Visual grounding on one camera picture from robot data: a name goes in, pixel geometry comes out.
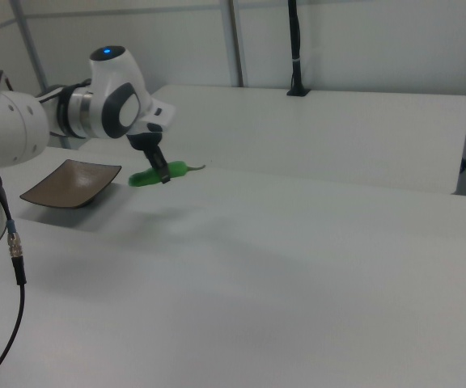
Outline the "dark Franka gripper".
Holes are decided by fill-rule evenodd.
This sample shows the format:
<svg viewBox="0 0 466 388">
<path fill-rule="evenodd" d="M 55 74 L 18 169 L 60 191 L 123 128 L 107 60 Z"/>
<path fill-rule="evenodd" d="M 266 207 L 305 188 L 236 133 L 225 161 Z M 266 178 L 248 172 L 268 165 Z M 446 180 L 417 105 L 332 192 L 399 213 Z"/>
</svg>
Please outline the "dark Franka gripper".
<svg viewBox="0 0 466 388">
<path fill-rule="evenodd" d="M 149 174 L 148 183 L 168 183 L 171 180 L 168 163 L 158 145 L 163 133 L 172 125 L 175 114 L 173 105 L 149 97 L 126 134 L 130 145 L 135 150 L 144 151 L 151 164 L 153 171 Z"/>
</svg>

